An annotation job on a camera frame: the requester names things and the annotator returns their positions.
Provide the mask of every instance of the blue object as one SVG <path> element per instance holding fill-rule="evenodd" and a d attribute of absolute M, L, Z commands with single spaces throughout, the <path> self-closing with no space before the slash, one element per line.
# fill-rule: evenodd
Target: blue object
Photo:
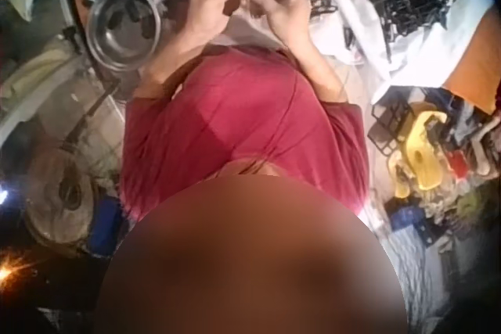
<path fill-rule="evenodd" d="M 105 196 L 96 206 L 87 249 L 98 257 L 110 257 L 117 248 L 117 238 L 124 222 L 120 200 Z"/>
<path fill-rule="evenodd" d="M 423 208 L 418 206 L 402 207 L 390 216 L 391 229 L 395 232 L 403 228 L 412 226 L 425 219 L 426 214 Z"/>

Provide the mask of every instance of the yellow plastic object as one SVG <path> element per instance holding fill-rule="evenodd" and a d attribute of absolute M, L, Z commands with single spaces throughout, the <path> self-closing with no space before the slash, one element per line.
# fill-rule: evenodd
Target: yellow plastic object
<path fill-rule="evenodd" d="M 390 172 L 391 180 L 395 183 L 395 197 L 398 199 L 406 199 L 410 196 L 409 183 L 403 180 L 397 173 L 397 166 L 403 161 L 403 155 L 400 150 L 395 150 L 388 158 L 388 171 Z"/>
<path fill-rule="evenodd" d="M 417 184 L 423 191 L 438 187 L 442 183 L 443 170 L 433 145 L 428 141 L 425 124 L 431 117 L 442 123 L 447 114 L 440 111 L 423 111 L 416 115 L 413 127 L 404 141 L 403 152 L 416 174 Z"/>

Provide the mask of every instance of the stainless steel bowl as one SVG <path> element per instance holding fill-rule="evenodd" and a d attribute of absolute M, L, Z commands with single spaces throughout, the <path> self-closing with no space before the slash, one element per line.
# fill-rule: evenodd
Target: stainless steel bowl
<path fill-rule="evenodd" d="M 160 14 L 153 0 L 96 0 L 87 22 L 91 53 L 111 70 L 137 70 L 155 53 Z"/>

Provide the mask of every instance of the red t-shirt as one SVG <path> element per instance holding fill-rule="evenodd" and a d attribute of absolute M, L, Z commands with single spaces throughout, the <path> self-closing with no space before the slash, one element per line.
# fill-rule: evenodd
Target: red t-shirt
<path fill-rule="evenodd" d="M 134 99 L 125 124 L 121 198 L 135 218 L 231 160 L 266 160 L 356 214 L 369 185 L 359 107 L 320 102 L 276 52 L 208 56 L 171 101 Z"/>

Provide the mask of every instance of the hand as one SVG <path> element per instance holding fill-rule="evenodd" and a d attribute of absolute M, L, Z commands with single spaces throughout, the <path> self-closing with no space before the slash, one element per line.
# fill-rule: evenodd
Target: hand
<path fill-rule="evenodd" d="M 229 16 L 223 13 L 228 0 L 190 0 L 185 38 L 195 46 L 206 45 L 220 35 L 228 25 Z"/>
<path fill-rule="evenodd" d="M 273 33 L 292 52 L 310 45 L 309 0 L 248 0 L 262 8 Z"/>

